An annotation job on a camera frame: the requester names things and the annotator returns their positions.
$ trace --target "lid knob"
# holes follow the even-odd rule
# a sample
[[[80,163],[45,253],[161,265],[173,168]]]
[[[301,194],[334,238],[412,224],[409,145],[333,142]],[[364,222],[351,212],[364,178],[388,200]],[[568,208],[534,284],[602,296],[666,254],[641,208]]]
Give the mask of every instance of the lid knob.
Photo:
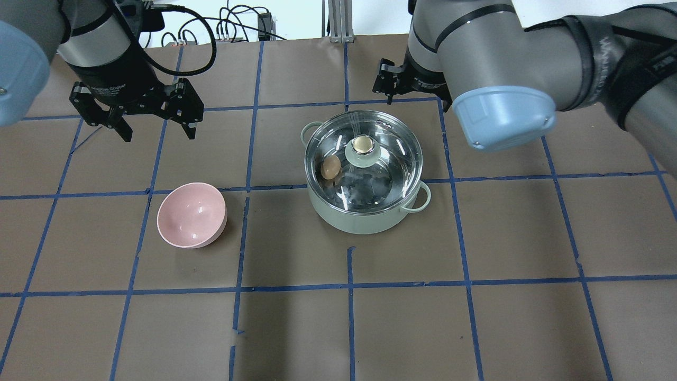
[[[380,145],[369,135],[359,135],[348,142],[345,158],[350,164],[367,168],[380,159]]]

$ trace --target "pot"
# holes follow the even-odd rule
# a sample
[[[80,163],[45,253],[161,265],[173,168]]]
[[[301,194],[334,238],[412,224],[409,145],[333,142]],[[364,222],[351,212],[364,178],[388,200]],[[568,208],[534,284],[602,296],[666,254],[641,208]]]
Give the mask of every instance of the pot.
[[[378,233],[430,203],[430,188],[420,180],[420,144],[392,115],[350,111],[312,122],[302,129],[301,142],[310,201],[320,217],[339,230]],[[336,168],[327,169],[325,161]],[[420,189],[426,201],[412,208]]]

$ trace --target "pot handle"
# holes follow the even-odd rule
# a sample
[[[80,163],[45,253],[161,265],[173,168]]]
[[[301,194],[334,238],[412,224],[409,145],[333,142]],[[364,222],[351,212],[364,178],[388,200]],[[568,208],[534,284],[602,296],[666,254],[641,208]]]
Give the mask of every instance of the pot handle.
[[[310,122],[305,127],[301,130],[301,143],[303,143],[303,146],[307,146],[309,142],[306,142],[303,137],[305,136],[305,133],[308,132],[309,129],[313,127],[319,127],[322,125],[322,122]]]
[[[423,205],[421,205],[420,207],[417,207],[415,209],[410,209],[410,208],[404,207],[404,206],[401,207],[403,211],[405,211],[407,213],[418,213],[418,212],[422,211],[423,209],[425,209],[428,206],[428,204],[430,203],[430,197],[431,197],[430,188],[428,187],[428,184],[424,183],[423,181],[420,182],[420,183],[421,183],[421,188],[423,188],[425,193],[428,195],[428,198],[426,198]]]

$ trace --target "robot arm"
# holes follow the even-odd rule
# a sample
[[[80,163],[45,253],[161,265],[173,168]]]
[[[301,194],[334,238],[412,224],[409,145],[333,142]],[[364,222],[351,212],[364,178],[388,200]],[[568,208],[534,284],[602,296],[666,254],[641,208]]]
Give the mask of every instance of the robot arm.
[[[480,151],[538,138],[555,111],[601,102],[677,176],[677,3],[526,31],[509,0],[410,1],[412,11],[404,64],[381,60],[374,84],[389,101],[438,95]]]
[[[185,78],[171,85],[161,83],[151,64],[166,73],[183,73],[161,68],[137,42],[142,28],[153,24],[148,20],[155,23],[151,30],[164,27],[162,16],[140,0],[117,3],[127,11],[127,18],[112,0],[2,0],[0,125],[25,116],[45,86],[49,61],[58,52],[81,80],[73,85],[70,101],[86,123],[115,129],[128,142],[132,129],[123,115],[155,114],[180,123],[188,138],[195,137],[195,123],[202,121],[202,100]],[[188,12],[182,7],[159,7],[166,7],[160,12]],[[205,71],[214,59],[215,47],[210,64],[185,74]]]

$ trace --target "blue tape grid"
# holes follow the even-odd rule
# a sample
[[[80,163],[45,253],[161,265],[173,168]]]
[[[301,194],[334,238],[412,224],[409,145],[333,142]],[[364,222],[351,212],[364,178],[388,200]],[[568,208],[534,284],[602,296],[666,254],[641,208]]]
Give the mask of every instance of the blue tape grid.
[[[274,104],[274,105],[258,105],[258,96],[261,80],[261,63],[263,61],[263,48],[264,43],[260,43],[259,47],[259,60],[257,67],[257,80],[255,88],[255,100],[252,106],[237,106],[237,107],[217,107],[217,108],[206,108],[205,112],[213,111],[231,111],[231,110],[252,110],[253,118],[251,125],[250,133],[250,146],[248,152],[248,163],[247,163],[247,177],[246,177],[246,186],[233,187],[233,188],[222,188],[220,189],[223,192],[228,191],[246,191],[248,194],[253,191],[269,191],[269,190],[278,190],[278,189],[296,189],[296,188],[306,188],[306,184],[289,184],[289,185],[274,185],[274,186],[251,186],[251,169],[253,162],[253,150],[254,150],[254,141],[255,141],[255,132],[256,132],[256,118],[257,111],[260,108],[294,108],[294,107],[310,107],[310,106],[332,106],[337,104],[344,104],[345,109],[347,110],[351,104],[380,104],[385,103],[386,100],[349,100],[349,81],[348,81],[348,46],[344,44],[343,53],[344,53],[344,82],[345,82],[345,99],[342,102],[315,102],[315,103],[301,103],[301,104]],[[181,56],[183,53],[183,48],[179,50],[179,57],[177,60],[177,70],[181,63]],[[332,284],[319,284],[319,285],[297,285],[297,286],[284,286],[284,287],[242,287],[242,270],[244,266],[244,248],[246,243],[246,230],[247,230],[247,216],[249,209],[249,196],[246,198],[245,207],[244,207],[244,216],[243,216],[243,226],[242,226],[242,238],[240,242],[240,257],[238,263],[238,280],[237,286],[235,287],[214,287],[214,288],[196,288],[196,289],[133,289],[135,274],[137,270],[137,265],[139,261],[139,252],[143,243],[145,229],[148,222],[148,213],[150,208],[150,201],[152,196],[155,194],[162,195],[168,194],[171,190],[155,190],[155,179],[157,176],[157,169],[160,160],[160,154],[162,151],[162,144],[164,141],[165,130],[167,122],[165,121],[162,126],[162,132],[160,134],[160,141],[158,143],[158,150],[156,154],[155,167],[150,183],[150,187],[145,190],[132,190],[125,192],[100,192],[100,193],[61,193],[63,182],[66,178],[66,172],[68,171],[68,166],[70,165],[70,160],[72,158],[73,152],[84,144],[90,137],[92,137],[99,130],[97,129],[92,134],[87,136],[80,144],[77,144],[79,134],[81,132],[83,121],[80,120],[78,124],[78,129],[73,139],[70,153],[66,164],[64,165],[64,171],[62,172],[62,177],[60,179],[59,187],[57,192],[54,194],[48,195],[9,195],[9,196],[0,196],[0,200],[12,200],[12,199],[53,199],[52,207],[50,209],[47,221],[45,223],[45,228],[43,229],[43,234],[41,236],[40,244],[37,248],[35,258],[31,270],[26,280],[26,285],[24,286],[23,292],[17,293],[0,293],[0,298],[20,298],[20,302],[14,317],[12,328],[10,330],[5,348],[3,350],[2,358],[0,358],[0,374],[3,370],[5,361],[7,359],[7,354],[12,343],[12,339],[16,332],[16,327],[19,322],[22,309],[25,303],[26,298],[30,297],[39,297],[39,296],[105,296],[105,295],[125,295],[125,307],[123,309],[123,315],[121,318],[121,326],[118,332],[118,338],[116,341],[116,348],[114,352],[113,364],[110,372],[110,380],[114,380],[115,371],[117,366],[117,361],[119,357],[119,350],[122,344],[122,339],[124,336],[125,322],[127,319],[127,313],[129,311],[129,303],[132,295],[162,295],[162,294],[203,294],[203,293],[235,293],[235,306],[234,306],[234,316],[233,316],[233,329],[237,329],[239,322],[239,307],[240,307],[240,297],[243,292],[293,292],[293,291],[304,291],[304,290],[319,290],[319,289],[348,289],[349,290],[349,343],[350,343],[350,374],[351,380],[355,380],[355,337],[354,337],[354,310],[353,310],[353,290],[356,288],[389,288],[389,287],[465,287],[467,302],[468,302],[468,313],[471,321],[471,331],[473,335],[473,346],[475,350],[475,360],[477,363],[478,378],[480,380],[484,379],[483,368],[481,362],[481,352],[479,347],[479,339],[477,336],[477,325],[475,323],[475,312],[473,307],[473,297],[472,297],[472,286],[474,285],[517,285],[517,284],[549,284],[549,283],[581,283],[584,295],[586,298],[586,304],[588,311],[590,313],[591,322],[593,325],[594,333],[598,343],[598,348],[600,351],[600,357],[603,361],[604,369],[607,375],[608,380],[613,379],[611,370],[609,367],[609,362],[605,353],[605,347],[599,332],[599,327],[596,321],[596,316],[594,313],[594,307],[592,305],[592,299],[590,297],[590,292],[588,291],[589,282],[613,282],[613,281],[658,281],[658,280],[677,280],[677,274],[664,274],[664,275],[632,275],[632,276],[611,276],[611,277],[587,277],[585,276],[582,266],[576,262],[579,276],[578,277],[569,277],[569,278],[544,278],[544,279],[484,279],[484,280],[471,280],[468,262],[465,252],[465,244],[463,240],[462,232],[462,222],[458,209],[458,200],[456,198],[456,183],[458,182],[476,182],[476,181],[486,181],[486,180],[496,180],[496,181],[507,181],[507,180],[535,180],[535,179],[552,179],[556,188],[560,206],[562,209],[563,217],[565,220],[565,225],[567,227],[567,233],[569,234],[569,239],[571,242],[572,250],[574,253],[575,260],[578,258],[577,247],[575,244],[575,238],[573,236],[573,230],[571,228],[571,223],[569,221],[568,213],[566,210],[566,205],[564,198],[561,193],[559,186],[559,179],[562,178],[598,178],[598,177],[622,177],[622,176],[657,176],[661,184],[661,187],[665,193],[668,206],[671,209],[675,220],[677,221],[677,209],[672,201],[670,192],[667,188],[663,176],[667,174],[666,171],[661,171],[652,156],[649,156],[654,170],[649,172],[640,172],[640,173],[626,173],[626,172],[615,172],[608,174],[598,174],[598,173],[589,173],[589,174],[558,174],[554,168],[552,162],[552,157],[550,156],[550,151],[547,145],[545,138],[542,138],[542,144],[548,158],[548,164],[550,166],[550,175],[534,175],[534,176],[500,176],[495,178],[483,178],[483,177],[474,177],[474,178],[455,178],[452,164],[449,160],[449,146],[446,138],[446,129],[443,118],[443,113],[441,112],[441,102],[435,98],[398,98],[394,99],[394,102],[425,102],[425,101],[436,101],[438,103],[439,118],[442,129],[443,144],[444,149],[447,154],[447,169],[449,172],[448,179],[427,179],[426,183],[449,183],[452,188],[452,200],[454,203],[454,218],[456,221],[457,234],[459,237],[459,244],[461,249],[461,257],[463,263],[463,273],[464,279],[462,281],[432,281],[432,282],[423,282],[423,281],[413,281],[413,282],[391,282],[391,283],[354,283],[352,277],[352,254],[354,248],[349,249],[348,251],[348,282],[347,283],[332,283]],[[28,117],[24,118],[25,121],[34,121],[34,120],[50,120],[50,119],[80,119],[77,115],[65,115],[65,116],[55,116],[55,117]],[[35,273],[37,262],[40,257],[40,253],[47,236],[47,231],[49,230],[49,225],[53,217],[54,210],[58,199],[60,198],[73,198],[73,197],[124,197],[131,195],[147,195],[148,202],[146,205],[146,212],[144,214],[144,220],[141,226],[141,232],[139,234],[139,241],[137,244],[137,253],[133,263],[133,268],[131,270],[129,278],[128,288],[121,290],[94,290],[94,291],[68,291],[68,292],[30,292],[30,282],[32,281],[32,276]],[[232,346],[230,348],[230,366],[229,366],[229,379],[232,380],[234,377],[234,362],[235,362],[236,347]]]

